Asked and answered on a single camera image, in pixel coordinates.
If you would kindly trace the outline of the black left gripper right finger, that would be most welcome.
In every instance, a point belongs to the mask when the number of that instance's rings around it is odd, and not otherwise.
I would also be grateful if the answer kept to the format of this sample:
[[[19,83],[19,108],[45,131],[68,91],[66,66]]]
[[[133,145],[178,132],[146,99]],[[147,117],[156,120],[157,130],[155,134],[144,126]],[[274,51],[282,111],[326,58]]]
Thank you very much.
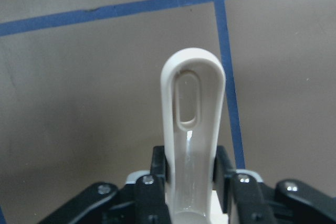
[[[223,146],[217,147],[213,182],[229,223],[270,223],[270,208],[259,183],[253,176],[233,168]]]

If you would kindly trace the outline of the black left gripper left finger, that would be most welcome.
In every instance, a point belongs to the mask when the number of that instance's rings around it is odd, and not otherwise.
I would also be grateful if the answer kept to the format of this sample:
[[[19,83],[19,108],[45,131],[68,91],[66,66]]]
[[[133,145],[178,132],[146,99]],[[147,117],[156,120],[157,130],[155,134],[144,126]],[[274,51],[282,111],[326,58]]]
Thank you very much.
[[[135,222],[170,223],[165,202],[166,158],[163,146],[153,148],[150,173],[135,184]]]

